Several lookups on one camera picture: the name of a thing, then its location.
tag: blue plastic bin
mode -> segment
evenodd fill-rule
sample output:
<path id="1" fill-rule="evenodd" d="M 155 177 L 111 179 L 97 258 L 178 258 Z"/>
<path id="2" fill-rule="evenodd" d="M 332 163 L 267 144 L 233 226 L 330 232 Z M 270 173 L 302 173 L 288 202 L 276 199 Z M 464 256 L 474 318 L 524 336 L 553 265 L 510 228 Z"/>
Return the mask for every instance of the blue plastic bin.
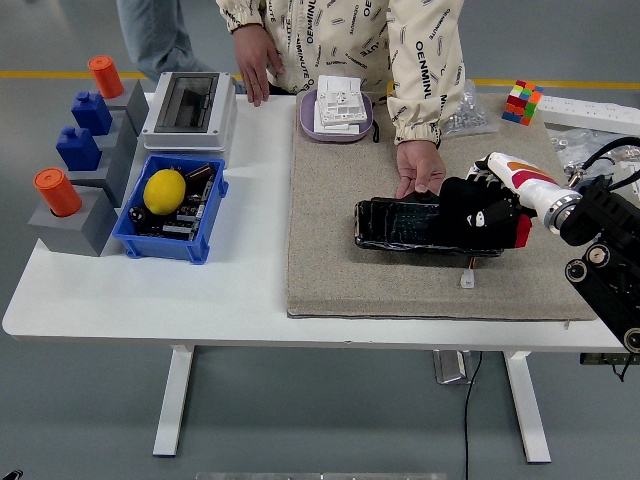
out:
<path id="1" fill-rule="evenodd" d="M 189 172 L 206 163 L 211 165 L 216 175 L 213 189 L 205 204 L 200 227 L 195 238 L 192 241 L 188 241 L 136 235 L 135 225 L 129 218 L 128 212 L 131 207 L 143 205 L 142 195 L 149 178 L 158 170 L 165 168 L 181 167 L 183 171 Z M 201 158 L 188 155 L 150 155 L 113 229 L 113 236 L 124 244 L 127 256 L 130 258 L 173 258 L 188 260 L 196 265 L 205 263 L 209 255 L 209 237 L 220 207 L 220 201 L 227 194 L 227 189 L 229 188 L 229 184 L 224 181 L 223 171 L 224 160 L 217 158 Z"/>

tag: jacket sleeve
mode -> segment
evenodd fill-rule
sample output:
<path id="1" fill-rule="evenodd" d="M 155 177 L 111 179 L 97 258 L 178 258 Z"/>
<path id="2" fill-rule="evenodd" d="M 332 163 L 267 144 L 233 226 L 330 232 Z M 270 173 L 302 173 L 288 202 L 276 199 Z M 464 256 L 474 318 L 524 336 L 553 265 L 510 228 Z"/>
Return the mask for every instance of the jacket sleeve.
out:
<path id="1" fill-rule="evenodd" d="M 216 0 L 229 32 L 252 23 L 264 26 L 261 14 L 264 2 L 265 0 Z"/>
<path id="2" fill-rule="evenodd" d="M 390 0 L 389 56 L 395 93 L 389 115 L 396 145 L 440 143 L 440 126 L 458 107 L 464 63 L 458 17 L 464 0 Z"/>

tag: beige felt pad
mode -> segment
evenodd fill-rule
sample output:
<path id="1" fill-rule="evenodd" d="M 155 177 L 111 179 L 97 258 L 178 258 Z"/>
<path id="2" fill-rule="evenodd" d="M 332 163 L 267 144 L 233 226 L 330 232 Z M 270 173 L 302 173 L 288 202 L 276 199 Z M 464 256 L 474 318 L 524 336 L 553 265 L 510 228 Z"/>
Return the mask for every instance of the beige felt pad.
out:
<path id="1" fill-rule="evenodd" d="M 530 161 L 559 183 L 560 162 L 539 115 L 529 127 L 500 119 L 506 96 L 479 95 L 499 132 L 445 139 L 448 175 L 465 177 L 476 160 L 503 152 Z M 371 132 L 353 144 L 320 143 L 298 121 L 287 254 L 291 316 L 428 317 L 496 320 L 593 320 L 596 315 L 564 277 L 584 248 L 567 246 L 538 219 L 524 249 L 478 259 L 475 288 L 460 287 L 465 257 L 363 250 L 354 243 L 354 207 L 393 197 L 398 183 L 394 130 L 386 106 Z"/>

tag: rubik's cube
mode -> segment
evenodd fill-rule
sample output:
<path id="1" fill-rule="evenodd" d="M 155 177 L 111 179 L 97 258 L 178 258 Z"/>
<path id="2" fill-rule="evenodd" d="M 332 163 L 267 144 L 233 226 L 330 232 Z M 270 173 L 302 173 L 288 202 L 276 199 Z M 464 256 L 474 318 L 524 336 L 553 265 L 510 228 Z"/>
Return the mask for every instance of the rubik's cube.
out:
<path id="1" fill-rule="evenodd" d="M 542 91 L 542 87 L 518 80 L 507 98 L 507 106 L 502 118 L 522 125 L 529 125 L 538 102 L 542 99 Z"/>

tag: blue block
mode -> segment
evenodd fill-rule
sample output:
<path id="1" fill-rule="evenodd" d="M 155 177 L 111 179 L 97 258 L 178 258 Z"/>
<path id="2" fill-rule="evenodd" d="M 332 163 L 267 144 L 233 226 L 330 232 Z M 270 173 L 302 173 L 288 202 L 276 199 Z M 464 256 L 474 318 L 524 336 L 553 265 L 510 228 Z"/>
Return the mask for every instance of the blue block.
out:
<path id="1" fill-rule="evenodd" d="M 99 93 L 78 92 L 71 104 L 71 113 L 80 128 L 87 128 L 91 135 L 109 133 L 113 118 Z"/>
<path id="2" fill-rule="evenodd" d="M 516 122 L 516 123 L 520 123 L 520 120 L 522 120 L 522 117 L 520 115 L 516 115 L 515 113 L 510 113 L 510 112 L 503 112 L 502 118 L 504 118 L 505 120 L 509 120 L 510 122 Z"/>
<path id="3" fill-rule="evenodd" d="M 136 137 L 127 112 L 112 112 L 113 123 L 108 135 L 94 137 L 102 152 L 95 170 L 67 172 L 73 185 L 102 188 L 115 208 L 122 206 L 135 155 Z"/>
<path id="4" fill-rule="evenodd" d="M 100 163 L 100 149 L 86 128 L 64 127 L 56 150 L 70 171 L 95 170 Z"/>

